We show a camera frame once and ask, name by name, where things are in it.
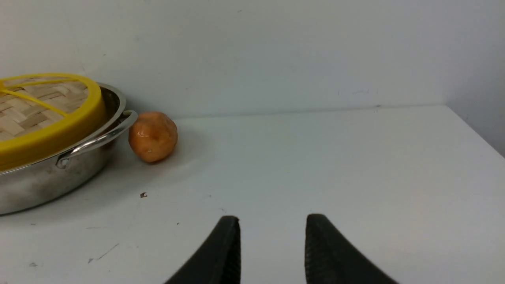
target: white wall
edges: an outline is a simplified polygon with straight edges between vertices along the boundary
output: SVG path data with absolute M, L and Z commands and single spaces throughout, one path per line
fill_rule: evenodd
M 504 66 L 504 6 L 4 0 L 0 76 L 81 73 L 124 90 L 140 110 L 174 117 L 439 104 L 451 97 L 456 111 L 479 121 L 477 129 L 494 132 L 503 125 L 505 87 L 486 82 L 503 78 L 497 66 Z M 481 97 L 492 102 L 476 104 Z M 494 115 L 484 114 L 488 109 Z M 490 119 L 498 123 L 488 126 Z

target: pot handle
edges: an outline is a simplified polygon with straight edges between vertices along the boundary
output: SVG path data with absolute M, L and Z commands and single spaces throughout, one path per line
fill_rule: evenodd
M 130 126 L 132 126 L 138 118 L 138 115 L 135 111 L 124 111 L 122 116 L 126 116 L 126 118 L 112 130 L 96 138 L 92 138 L 84 143 L 81 143 L 80 145 L 61 154 L 56 161 L 56 166 L 60 169 L 64 169 L 66 168 L 70 158 L 84 154 L 109 143 L 121 135 L 123 132 L 125 132 L 128 128 L 130 128 Z

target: yellow strap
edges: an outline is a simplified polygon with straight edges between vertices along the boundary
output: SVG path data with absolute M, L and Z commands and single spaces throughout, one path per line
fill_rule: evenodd
M 63 112 L 63 111 L 61 111 L 61 110 L 53 107 L 52 105 L 47 104 L 47 103 L 45 103 L 45 102 L 43 102 L 41 100 L 38 100 L 38 99 L 36 99 L 34 97 L 25 95 L 25 94 L 20 93 L 20 92 L 15 92 L 15 91 L 7 90 L 7 89 L 2 89 L 3 87 L 4 87 L 3 84 L 0 82 L 0 92 L 8 93 L 8 94 L 11 94 L 13 96 L 16 96 L 16 97 L 19 97 L 19 98 L 22 98 L 22 99 L 25 99 L 25 100 L 32 101 L 32 102 L 37 103 L 37 104 L 39 104 L 39 105 L 41 105 L 41 106 L 43 106 L 43 107 L 45 107 L 47 109 L 50 109 L 50 110 L 52 110 L 52 111 L 54 111 L 54 112 L 56 112 L 58 114 L 61 114 L 63 116 L 67 116 L 67 113 L 65 113 L 65 112 Z

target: white table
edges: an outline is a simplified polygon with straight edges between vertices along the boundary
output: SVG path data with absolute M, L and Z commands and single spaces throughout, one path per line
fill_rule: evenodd
M 505 281 L 505 160 L 447 107 L 176 123 L 165 162 L 122 137 L 91 182 L 0 217 L 0 283 L 161 284 L 222 215 L 243 283 L 304 283 L 312 212 L 402 283 Z

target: toy fruit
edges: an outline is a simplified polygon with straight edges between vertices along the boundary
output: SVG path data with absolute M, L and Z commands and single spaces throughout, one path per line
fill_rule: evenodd
M 161 112 L 139 114 L 129 131 L 131 149 L 148 163 L 168 157 L 177 144 L 177 126 Z

